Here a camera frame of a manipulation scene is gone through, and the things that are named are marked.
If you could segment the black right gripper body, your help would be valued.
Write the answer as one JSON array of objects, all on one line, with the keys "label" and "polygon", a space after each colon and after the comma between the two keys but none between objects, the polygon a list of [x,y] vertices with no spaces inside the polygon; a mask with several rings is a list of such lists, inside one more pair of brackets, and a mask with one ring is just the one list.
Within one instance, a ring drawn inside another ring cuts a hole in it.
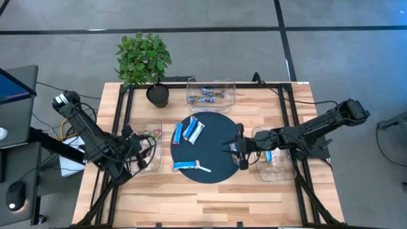
[{"label": "black right gripper body", "polygon": [[[255,164],[260,159],[260,151],[253,139],[244,136],[244,126],[241,123],[237,124],[237,158],[240,170],[247,170],[250,165]],[[255,153],[255,161],[249,163],[249,157]]]}]

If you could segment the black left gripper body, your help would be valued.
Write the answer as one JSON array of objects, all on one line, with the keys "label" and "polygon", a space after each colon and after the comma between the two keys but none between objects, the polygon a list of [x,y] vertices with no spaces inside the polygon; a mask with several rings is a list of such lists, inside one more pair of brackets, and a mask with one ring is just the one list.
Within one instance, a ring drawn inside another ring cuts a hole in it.
[{"label": "black left gripper body", "polygon": [[148,140],[148,135],[136,134],[131,126],[126,126],[122,130],[122,136],[126,137],[128,151],[124,156],[124,164],[127,169],[131,169],[131,163],[136,162],[139,169],[145,169],[148,165],[145,161],[148,149],[142,148],[142,142]]}]

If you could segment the gold blue granola bar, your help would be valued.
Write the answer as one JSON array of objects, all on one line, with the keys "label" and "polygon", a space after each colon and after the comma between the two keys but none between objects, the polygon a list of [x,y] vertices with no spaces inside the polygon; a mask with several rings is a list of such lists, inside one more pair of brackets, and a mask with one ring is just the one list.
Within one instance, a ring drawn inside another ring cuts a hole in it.
[{"label": "gold blue granola bar", "polygon": [[[230,144],[229,147],[230,147],[231,151],[237,151],[236,144]],[[233,155],[232,155],[232,159],[233,159],[233,163],[238,167],[239,163],[240,163],[239,159],[235,158]]]}]

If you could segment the green snack bag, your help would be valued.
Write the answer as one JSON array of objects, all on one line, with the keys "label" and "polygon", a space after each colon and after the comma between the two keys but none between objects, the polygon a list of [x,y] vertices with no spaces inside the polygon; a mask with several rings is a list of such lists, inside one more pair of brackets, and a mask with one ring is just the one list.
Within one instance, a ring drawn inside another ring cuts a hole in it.
[{"label": "green snack bag", "polygon": [[198,160],[192,162],[174,162],[173,170],[177,171],[180,169],[197,169],[200,166],[200,162]]}]

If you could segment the pale blue granola bar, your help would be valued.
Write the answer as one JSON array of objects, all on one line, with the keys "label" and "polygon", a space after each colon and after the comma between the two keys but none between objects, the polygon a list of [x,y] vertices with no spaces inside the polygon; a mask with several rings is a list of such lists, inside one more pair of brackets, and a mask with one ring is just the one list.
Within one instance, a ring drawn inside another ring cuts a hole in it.
[{"label": "pale blue granola bar", "polygon": [[198,121],[197,127],[195,128],[195,130],[193,131],[193,133],[190,135],[190,137],[188,138],[188,141],[191,144],[194,144],[195,141],[197,140],[198,136],[200,135],[200,133],[202,132],[202,130],[204,129],[205,125]]}]

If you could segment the blue white granola bar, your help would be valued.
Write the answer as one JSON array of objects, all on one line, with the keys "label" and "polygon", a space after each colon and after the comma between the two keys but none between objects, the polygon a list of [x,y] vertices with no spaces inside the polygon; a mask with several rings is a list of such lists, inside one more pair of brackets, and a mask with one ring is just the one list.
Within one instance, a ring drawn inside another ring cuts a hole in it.
[{"label": "blue white granola bar", "polygon": [[195,125],[197,124],[197,119],[194,116],[190,116],[190,123],[187,126],[186,130],[183,132],[183,137],[185,140],[188,140],[188,138],[190,137],[192,131],[195,128]]}]

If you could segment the dark blue yellow granola bar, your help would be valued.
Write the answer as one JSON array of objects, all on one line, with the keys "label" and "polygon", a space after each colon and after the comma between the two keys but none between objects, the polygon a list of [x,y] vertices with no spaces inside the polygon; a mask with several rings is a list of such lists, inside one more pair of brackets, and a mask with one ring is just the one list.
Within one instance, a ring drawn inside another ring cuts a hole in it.
[{"label": "dark blue yellow granola bar", "polygon": [[225,97],[225,91],[219,91],[219,90],[213,90],[209,88],[201,88],[201,93],[203,95],[207,95],[209,97],[219,97],[219,98],[224,98]]}]

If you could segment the clear plastic bin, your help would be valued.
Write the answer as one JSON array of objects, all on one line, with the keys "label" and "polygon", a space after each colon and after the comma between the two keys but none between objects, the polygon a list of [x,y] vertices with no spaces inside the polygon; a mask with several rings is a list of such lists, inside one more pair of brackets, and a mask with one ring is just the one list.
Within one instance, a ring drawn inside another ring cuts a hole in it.
[{"label": "clear plastic bin", "polygon": [[162,165],[162,144],[163,144],[163,129],[162,129],[162,122],[158,119],[148,119],[148,118],[141,118],[141,119],[132,119],[127,124],[123,126],[131,126],[132,130],[139,135],[139,132],[148,130],[153,132],[154,129],[160,129],[162,131],[162,135],[159,140],[155,140],[152,137],[152,145],[142,145],[143,149],[148,149],[148,153],[154,153],[155,157],[151,159],[146,159],[147,167],[145,169],[139,169],[136,162],[131,163],[131,169],[127,169],[124,164],[124,168],[131,173],[131,175],[135,175],[137,173],[141,173],[142,175],[151,174],[159,172]]},{"label": "clear plastic bin", "polygon": [[273,149],[273,161],[268,163],[264,151],[255,163],[257,179],[264,182],[293,180],[297,173],[293,167],[290,152],[286,149]]},{"label": "clear plastic bin", "polygon": [[[225,91],[225,97],[214,97],[215,102],[196,102],[190,103],[187,101],[189,96],[202,96],[201,88],[209,88],[213,90]],[[212,111],[218,113],[230,112],[231,107],[236,103],[236,84],[230,78],[225,80],[210,81],[210,82],[187,82],[186,85],[186,102],[190,105],[190,109],[194,112]]]}]

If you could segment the white box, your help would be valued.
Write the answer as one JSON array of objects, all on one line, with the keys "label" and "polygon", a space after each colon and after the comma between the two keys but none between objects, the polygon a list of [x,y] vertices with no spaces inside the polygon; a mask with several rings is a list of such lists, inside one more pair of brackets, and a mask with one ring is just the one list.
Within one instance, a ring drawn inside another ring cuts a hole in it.
[{"label": "white box", "polygon": [[[64,144],[67,144],[70,147],[79,150],[80,152],[82,152],[82,154],[85,153],[85,151],[80,148],[80,146],[85,144],[80,136],[68,138],[64,141]],[[71,176],[77,172],[84,170],[85,168],[84,165],[74,162],[70,159],[64,158],[62,156],[59,156],[59,162],[62,177]]]}]

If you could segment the green plant in black pot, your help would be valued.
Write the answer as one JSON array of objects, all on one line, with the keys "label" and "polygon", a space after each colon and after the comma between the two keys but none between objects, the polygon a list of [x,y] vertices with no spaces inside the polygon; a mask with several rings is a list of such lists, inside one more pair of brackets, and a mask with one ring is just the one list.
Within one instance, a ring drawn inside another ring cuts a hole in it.
[{"label": "green plant in black pot", "polygon": [[160,80],[165,77],[172,59],[163,39],[152,32],[137,32],[135,36],[123,36],[116,46],[118,78],[126,87],[147,85],[148,101],[157,108],[167,106],[169,89]]}]

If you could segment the black desk beam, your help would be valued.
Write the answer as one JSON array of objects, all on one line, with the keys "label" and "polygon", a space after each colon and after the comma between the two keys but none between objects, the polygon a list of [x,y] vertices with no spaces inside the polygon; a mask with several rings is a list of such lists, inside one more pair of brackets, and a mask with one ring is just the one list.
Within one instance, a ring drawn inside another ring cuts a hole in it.
[{"label": "black desk beam", "polygon": [[85,164],[83,152],[71,147],[68,144],[64,144],[63,142],[58,141],[55,138],[52,138],[44,132],[33,127],[30,128],[29,138],[27,142],[40,142],[42,147],[46,148],[49,151],[53,151],[54,153],[76,163],[80,163],[82,165]]}]

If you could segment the grey desk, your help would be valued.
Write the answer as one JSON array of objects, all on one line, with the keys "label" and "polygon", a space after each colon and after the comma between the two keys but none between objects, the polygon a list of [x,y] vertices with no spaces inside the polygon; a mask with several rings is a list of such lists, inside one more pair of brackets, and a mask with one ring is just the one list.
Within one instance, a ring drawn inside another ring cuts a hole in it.
[{"label": "grey desk", "polygon": [[[38,194],[38,165],[41,144],[29,142],[31,113],[34,99],[0,105],[0,127],[8,131],[0,140],[0,227],[29,220],[38,224],[41,199]],[[21,181],[25,184],[25,202],[21,209],[11,211],[6,204],[10,185]]]}]

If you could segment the black computer mouse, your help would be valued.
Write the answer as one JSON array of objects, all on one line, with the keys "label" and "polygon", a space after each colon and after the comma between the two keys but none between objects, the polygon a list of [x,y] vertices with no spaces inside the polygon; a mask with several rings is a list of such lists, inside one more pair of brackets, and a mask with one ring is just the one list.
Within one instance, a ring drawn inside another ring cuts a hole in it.
[{"label": "black computer mouse", "polygon": [[18,211],[25,204],[25,183],[16,181],[12,183],[6,192],[6,205],[10,211]]}]

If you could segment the grey stand foot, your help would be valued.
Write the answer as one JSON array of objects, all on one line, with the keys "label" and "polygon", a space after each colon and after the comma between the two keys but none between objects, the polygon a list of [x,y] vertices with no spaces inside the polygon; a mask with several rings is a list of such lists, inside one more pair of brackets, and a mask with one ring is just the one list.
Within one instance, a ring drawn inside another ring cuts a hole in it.
[{"label": "grey stand foot", "polygon": [[388,120],[380,121],[377,123],[379,130],[387,130],[392,126],[400,126],[402,131],[407,132],[407,112],[398,114]]}]

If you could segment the black bracket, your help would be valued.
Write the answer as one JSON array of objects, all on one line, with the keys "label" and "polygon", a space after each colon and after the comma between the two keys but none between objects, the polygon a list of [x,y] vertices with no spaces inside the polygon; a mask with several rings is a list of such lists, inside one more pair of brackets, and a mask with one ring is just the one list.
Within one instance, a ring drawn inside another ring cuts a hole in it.
[{"label": "black bracket", "polygon": [[159,79],[159,82],[196,82],[193,76],[170,76]]}]

